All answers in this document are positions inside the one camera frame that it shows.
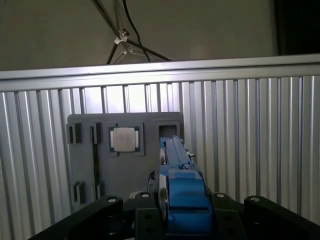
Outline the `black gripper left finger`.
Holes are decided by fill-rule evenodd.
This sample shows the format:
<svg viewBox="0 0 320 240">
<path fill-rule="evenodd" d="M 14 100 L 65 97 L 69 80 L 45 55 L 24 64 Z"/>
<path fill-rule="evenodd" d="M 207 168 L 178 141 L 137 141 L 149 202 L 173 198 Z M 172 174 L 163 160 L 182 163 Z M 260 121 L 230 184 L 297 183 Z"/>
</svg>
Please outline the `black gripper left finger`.
<svg viewBox="0 0 320 240">
<path fill-rule="evenodd" d="M 33 240 L 161 240 L 163 228 L 153 193 L 135 198 L 107 195 L 60 220 Z"/>
</svg>

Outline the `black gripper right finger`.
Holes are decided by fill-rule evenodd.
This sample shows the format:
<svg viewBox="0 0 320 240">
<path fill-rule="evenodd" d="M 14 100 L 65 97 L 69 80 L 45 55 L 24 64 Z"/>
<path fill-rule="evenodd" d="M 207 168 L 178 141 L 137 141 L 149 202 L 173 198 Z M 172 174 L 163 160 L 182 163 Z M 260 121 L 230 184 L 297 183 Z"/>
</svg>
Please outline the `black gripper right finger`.
<svg viewBox="0 0 320 240">
<path fill-rule="evenodd" d="M 211 195 L 213 240 L 318 240 L 320 226 L 257 195 L 243 203 L 225 193 Z"/>
</svg>

